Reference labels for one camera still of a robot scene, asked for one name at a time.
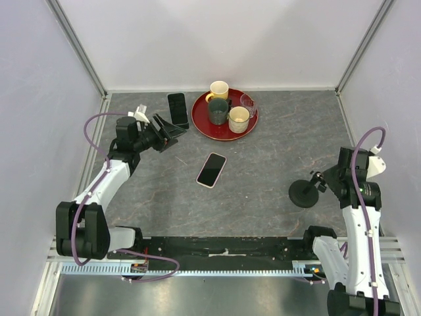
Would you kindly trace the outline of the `black phone stand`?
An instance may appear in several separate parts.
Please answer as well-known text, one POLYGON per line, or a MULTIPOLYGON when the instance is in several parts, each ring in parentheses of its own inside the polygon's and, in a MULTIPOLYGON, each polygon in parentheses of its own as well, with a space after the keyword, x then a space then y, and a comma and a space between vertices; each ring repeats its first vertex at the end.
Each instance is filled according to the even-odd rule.
POLYGON ((188 130, 189 129, 189 123, 184 123, 184 124, 172 124, 174 128, 178 129, 178 130, 188 130))

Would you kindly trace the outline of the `white case smartphone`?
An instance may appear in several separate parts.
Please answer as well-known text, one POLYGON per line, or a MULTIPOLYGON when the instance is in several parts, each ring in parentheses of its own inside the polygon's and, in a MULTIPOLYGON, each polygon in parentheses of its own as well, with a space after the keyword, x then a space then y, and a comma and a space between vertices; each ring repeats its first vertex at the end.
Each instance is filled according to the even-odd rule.
POLYGON ((183 93, 170 93, 167 95, 167 100, 172 124, 187 123, 188 117, 185 95, 183 93))

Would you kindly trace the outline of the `black round suction base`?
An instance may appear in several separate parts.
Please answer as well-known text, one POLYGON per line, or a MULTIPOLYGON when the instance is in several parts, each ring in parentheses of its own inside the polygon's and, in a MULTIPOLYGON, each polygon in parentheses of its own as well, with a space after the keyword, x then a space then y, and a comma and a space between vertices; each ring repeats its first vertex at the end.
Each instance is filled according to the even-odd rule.
POLYGON ((326 181, 320 171, 310 173, 310 180, 296 180, 288 190, 289 198, 294 205, 301 208, 311 208, 318 202, 319 193, 327 190, 326 181))

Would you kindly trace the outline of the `pink case smartphone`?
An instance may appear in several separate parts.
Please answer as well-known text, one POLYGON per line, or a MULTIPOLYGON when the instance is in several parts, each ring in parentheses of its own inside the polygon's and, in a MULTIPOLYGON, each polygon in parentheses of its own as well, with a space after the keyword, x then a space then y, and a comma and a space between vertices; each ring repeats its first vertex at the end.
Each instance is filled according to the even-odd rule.
POLYGON ((226 161, 225 156, 210 153, 196 178, 196 183, 206 188, 214 188, 226 161))

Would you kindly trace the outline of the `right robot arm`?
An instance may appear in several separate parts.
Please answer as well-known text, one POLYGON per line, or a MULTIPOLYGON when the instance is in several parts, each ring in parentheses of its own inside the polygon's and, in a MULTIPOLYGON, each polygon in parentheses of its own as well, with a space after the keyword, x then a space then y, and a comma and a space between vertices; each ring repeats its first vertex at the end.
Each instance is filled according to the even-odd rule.
POLYGON ((389 297, 380 251, 380 187, 370 178, 385 171, 381 147, 370 150, 342 147, 336 165, 314 172, 303 196, 317 198, 330 189, 339 200, 347 229, 347 257, 334 231, 310 226, 301 242, 309 259, 318 258, 327 278, 329 315, 400 315, 401 306, 389 297))

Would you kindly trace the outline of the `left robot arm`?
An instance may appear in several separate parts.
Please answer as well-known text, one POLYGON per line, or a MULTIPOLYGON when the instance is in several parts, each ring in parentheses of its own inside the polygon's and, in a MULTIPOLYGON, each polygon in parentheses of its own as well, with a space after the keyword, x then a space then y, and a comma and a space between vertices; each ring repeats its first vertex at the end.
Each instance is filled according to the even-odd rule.
POLYGON ((130 113, 116 121, 116 136, 105 154, 105 162, 93 182, 73 201, 56 208, 56 247, 61 256, 72 257, 83 266, 92 259, 104 259, 120 251, 130 259, 144 252, 140 228, 107 224, 105 212, 119 188, 133 175, 140 154, 150 148, 162 153, 186 130, 165 121, 158 114, 149 122, 130 113))

